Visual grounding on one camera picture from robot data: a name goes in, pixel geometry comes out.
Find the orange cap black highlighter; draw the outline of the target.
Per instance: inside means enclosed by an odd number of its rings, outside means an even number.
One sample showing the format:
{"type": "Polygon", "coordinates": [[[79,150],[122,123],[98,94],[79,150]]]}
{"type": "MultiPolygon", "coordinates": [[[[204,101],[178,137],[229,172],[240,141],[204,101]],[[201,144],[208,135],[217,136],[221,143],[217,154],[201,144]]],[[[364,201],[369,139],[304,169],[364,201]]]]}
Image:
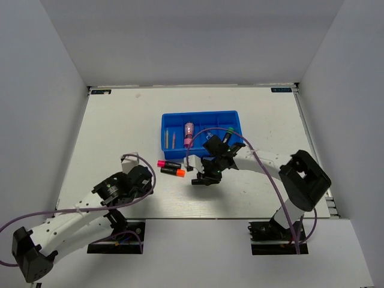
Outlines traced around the orange cap black highlighter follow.
{"type": "Polygon", "coordinates": [[[173,175],[178,177],[184,177],[185,176],[185,170],[182,169],[174,169],[169,167],[162,167],[160,169],[161,173],[167,174],[167,175],[173,175]]]}

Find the pink cap black highlighter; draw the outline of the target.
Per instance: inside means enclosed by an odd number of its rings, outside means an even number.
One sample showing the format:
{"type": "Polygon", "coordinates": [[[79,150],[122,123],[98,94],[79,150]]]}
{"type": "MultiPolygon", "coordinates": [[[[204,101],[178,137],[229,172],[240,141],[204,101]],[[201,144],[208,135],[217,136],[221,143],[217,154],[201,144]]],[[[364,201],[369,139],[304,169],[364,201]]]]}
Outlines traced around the pink cap black highlighter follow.
{"type": "Polygon", "coordinates": [[[174,163],[174,162],[165,161],[165,160],[158,160],[157,166],[160,168],[170,168],[170,169],[180,169],[181,168],[180,163],[174,163]]]}

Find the green cap black highlighter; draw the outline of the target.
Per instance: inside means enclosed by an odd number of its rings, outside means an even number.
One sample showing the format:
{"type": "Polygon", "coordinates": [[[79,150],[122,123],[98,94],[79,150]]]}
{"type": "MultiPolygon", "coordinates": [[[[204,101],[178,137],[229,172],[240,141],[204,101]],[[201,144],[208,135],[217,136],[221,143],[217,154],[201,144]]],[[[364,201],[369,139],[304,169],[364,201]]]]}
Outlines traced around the green cap black highlighter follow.
{"type": "Polygon", "coordinates": [[[229,128],[227,129],[227,131],[226,131],[226,133],[225,133],[225,135],[224,135],[224,137],[223,137],[223,139],[222,139],[222,142],[223,142],[223,143],[228,144],[229,140],[230,140],[231,137],[232,137],[233,131],[234,131],[234,129],[233,129],[232,127],[229,127],[229,128]]]}

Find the pink marker set tube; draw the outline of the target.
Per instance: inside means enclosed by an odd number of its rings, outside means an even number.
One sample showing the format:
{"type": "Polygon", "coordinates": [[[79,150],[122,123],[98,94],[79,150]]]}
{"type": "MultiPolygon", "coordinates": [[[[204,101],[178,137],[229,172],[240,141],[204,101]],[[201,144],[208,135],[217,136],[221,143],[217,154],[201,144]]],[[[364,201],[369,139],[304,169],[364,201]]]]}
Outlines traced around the pink marker set tube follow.
{"type": "Polygon", "coordinates": [[[184,126],[184,147],[187,148],[192,142],[194,134],[194,124],[187,122],[184,126]]]}

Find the clear spray bottle blue cap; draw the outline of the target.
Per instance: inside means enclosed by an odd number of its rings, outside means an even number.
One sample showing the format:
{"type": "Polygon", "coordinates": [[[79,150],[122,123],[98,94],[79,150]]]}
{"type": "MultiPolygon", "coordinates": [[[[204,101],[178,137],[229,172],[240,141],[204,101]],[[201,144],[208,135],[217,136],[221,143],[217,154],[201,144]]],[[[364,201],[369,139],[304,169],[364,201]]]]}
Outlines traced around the clear spray bottle blue cap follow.
{"type": "Polygon", "coordinates": [[[212,136],[213,136],[213,134],[211,133],[211,131],[207,130],[206,131],[206,139],[209,140],[212,136]]]}

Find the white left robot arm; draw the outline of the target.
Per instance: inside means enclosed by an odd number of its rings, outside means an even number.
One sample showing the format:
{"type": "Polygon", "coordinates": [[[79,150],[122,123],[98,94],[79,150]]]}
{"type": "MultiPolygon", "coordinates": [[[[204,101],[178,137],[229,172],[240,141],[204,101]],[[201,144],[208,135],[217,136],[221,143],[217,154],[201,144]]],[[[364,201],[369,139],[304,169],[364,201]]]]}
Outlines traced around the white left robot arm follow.
{"type": "Polygon", "coordinates": [[[155,182],[152,168],[136,165],[101,181],[72,209],[57,211],[39,226],[18,228],[11,253],[25,281],[43,278],[62,258],[90,243],[123,238],[128,223],[119,209],[152,194],[155,182]]]}

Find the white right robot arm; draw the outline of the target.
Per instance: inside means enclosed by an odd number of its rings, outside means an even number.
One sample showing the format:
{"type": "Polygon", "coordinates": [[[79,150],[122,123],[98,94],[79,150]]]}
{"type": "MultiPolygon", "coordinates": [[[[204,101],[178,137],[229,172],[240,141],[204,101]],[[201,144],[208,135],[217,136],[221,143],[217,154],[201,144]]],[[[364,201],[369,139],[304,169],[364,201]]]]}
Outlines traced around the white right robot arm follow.
{"type": "Polygon", "coordinates": [[[272,216],[271,233],[278,239],[285,239],[293,231],[293,223],[306,212],[314,210],[319,200],[331,186],[331,179],[305,150],[292,155],[256,152],[248,145],[236,142],[228,145],[213,136],[203,144],[209,158],[186,155],[184,166],[197,170],[193,185],[219,184],[222,172],[227,169],[244,170],[266,175],[270,180],[279,180],[288,196],[272,216]]]}

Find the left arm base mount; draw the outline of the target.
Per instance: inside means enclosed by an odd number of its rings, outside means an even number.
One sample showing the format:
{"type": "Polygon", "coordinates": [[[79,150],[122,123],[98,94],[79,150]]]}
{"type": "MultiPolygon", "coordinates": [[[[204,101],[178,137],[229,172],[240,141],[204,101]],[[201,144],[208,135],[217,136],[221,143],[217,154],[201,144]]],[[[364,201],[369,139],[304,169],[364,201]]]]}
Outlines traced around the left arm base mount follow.
{"type": "Polygon", "coordinates": [[[145,241],[145,220],[127,222],[120,234],[113,232],[111,237],[89,244],[88,254],[143,254],[145,241]]]}

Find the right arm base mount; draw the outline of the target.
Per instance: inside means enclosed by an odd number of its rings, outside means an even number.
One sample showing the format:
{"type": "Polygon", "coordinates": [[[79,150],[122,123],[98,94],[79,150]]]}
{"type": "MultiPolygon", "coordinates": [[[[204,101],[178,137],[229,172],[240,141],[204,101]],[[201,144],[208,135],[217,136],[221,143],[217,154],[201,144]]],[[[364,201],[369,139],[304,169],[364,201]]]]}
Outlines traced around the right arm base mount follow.
{"type": "Polygon", "coordinates": [[[279,229],[269,221],[248,224],[253,256],[296,255],[295,241],[290,229],[279,229]]]}

